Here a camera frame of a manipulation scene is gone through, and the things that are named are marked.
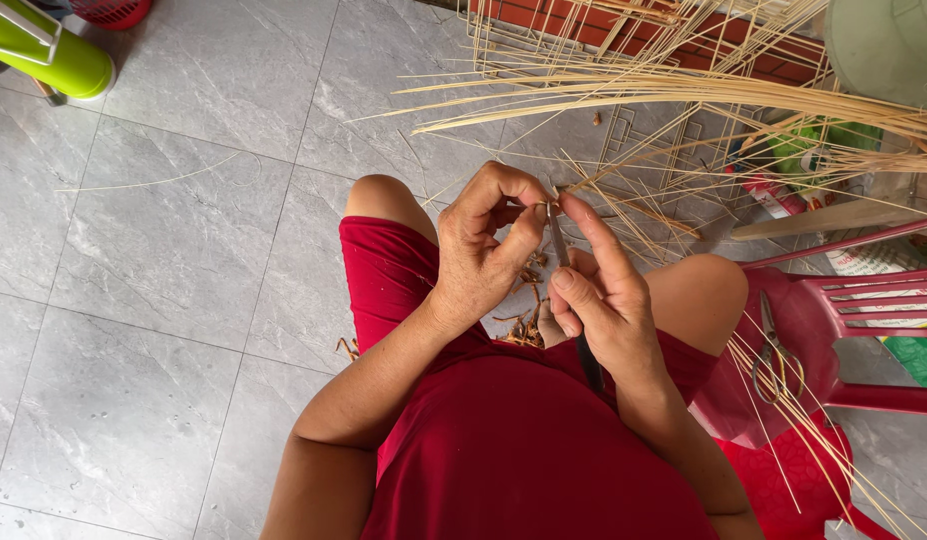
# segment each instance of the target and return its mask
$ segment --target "woman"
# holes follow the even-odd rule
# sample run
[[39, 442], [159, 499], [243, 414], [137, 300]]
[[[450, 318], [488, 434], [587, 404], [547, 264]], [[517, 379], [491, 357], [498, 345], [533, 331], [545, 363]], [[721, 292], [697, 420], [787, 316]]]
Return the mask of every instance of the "woman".
[[553, 273], [551, 311], [559, 338], [585, 325], [606, 390], [586, 385], [573, 340], [538, 350], [483, 330], [550, 198], [491, 161], [437, 234], [396, 178], [354, 184], [340, 241], [363, 354], [293, 427], [262, 539], [763, 537], [686, 409], [741, 316], [736, 264], [695, 255], [640, 276], [563, 194], [593, 253]]

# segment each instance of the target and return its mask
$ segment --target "chair leg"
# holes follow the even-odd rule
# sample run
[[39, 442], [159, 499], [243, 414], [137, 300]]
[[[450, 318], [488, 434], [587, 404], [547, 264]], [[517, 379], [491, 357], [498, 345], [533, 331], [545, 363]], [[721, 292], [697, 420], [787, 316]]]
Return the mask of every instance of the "chair leg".
[[927, 388], [840, 382], [823, 404], [850, 409], [927, 414]]
[[846, 512], [842, 513], [840, 519], [849, 524], [853, 524], [854, 529], [862, 532], [870, 540], [898, 540], [885, 528], [881, 527], [876, 521], [866, 517], [852, 503], [846, 504]]

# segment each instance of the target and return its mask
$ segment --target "scissors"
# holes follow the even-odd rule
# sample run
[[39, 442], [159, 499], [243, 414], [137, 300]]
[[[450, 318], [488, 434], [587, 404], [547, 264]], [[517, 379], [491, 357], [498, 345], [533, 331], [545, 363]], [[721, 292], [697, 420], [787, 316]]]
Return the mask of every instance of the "scissors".
[[[563, 241], [563, 232], [556, 222], [556, 211], [554, 211], [553, 203], [550, 201], [547, 201], [547, 223], [550, 225], [550, 238], [553, 240], [553, 249], [556, 250], [557, 266], [569, 268], [570, 256], [567, 254], [567, 244]], [[603, 368], [601, 368], [600, 362], [597, 362], [597, 359], [590, 351], [590, 344], [586, 341], [583, 329], [580, 330], [580, 335], [576, 337], [575, 341], [577, 342], [577, 356], [580, 359], [583, 374], [586, 375], [587, 384], [590, 385], [590, 389], [594, 392], [602, 392], [604, 387]]]
[[[763, 350], [760, 351], [760, 357], [758, 358], [759, 362], [753, 362], [753, 367], [750, 370], [753, 388], [757, 391], [757, 396], [760, 396], [760, 399], [769, 405], [775, 404], [777, 400], [780, 399], [780, 395], [783, 392], [790, 394], [795, 400], [799, 399], [803, 394], [803, 387], [805, 386], [803, 382], [803, 365], [800, 364], [800, 360], [794, 356], [793, 353], [780, 344], [780, 340], [776, 336], [776, 326], [773, 325], [773, 316], [769, 312], [769, 299], [767, 298], [767, 293], [763, 290], [760, 291], [760, 316], [763, 319], [763, 333], [764, 336], [767, 337], [767, 341], [764, 342]], [[779, 374], [773, 370], [774, 361], [777, 361]], [[788, 363], [797, 374], [798, 386], [796, 387], [795, 393], [787, 388], [786, 369]], [[767, 397], [764, 390], [758, 384], [757, 373], [761, 365], [765, 366], [769, 371], [770, 384], [768, 384], [768, 387], [771, 387], [773, 390], [770, 397]]]

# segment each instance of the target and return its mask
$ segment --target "black knife handle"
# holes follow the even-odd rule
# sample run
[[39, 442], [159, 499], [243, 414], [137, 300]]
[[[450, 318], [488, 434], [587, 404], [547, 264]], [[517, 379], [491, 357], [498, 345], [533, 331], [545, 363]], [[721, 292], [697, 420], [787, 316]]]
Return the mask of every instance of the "black knife handle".
[[603, 391], [603, 368], [600, 362], [590, 352], [590, 344], [586, 342], [586, 336], [583, 332], [575, 339], [577, 341], [577, 356], [580, 359], [580, 366], [583, 368], [583, 374], [586, 375], [586, 381], [590, 389], [594, 392]]

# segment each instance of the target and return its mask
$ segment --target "green bottle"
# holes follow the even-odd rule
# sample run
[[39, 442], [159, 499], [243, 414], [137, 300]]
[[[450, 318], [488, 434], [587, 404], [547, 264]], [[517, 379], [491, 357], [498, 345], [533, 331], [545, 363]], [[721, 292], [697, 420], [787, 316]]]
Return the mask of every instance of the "green bottle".
[[110, 55], [26, 0], [0, 0], [0, 60], [75, 99], [97, 99], [117, 80]]

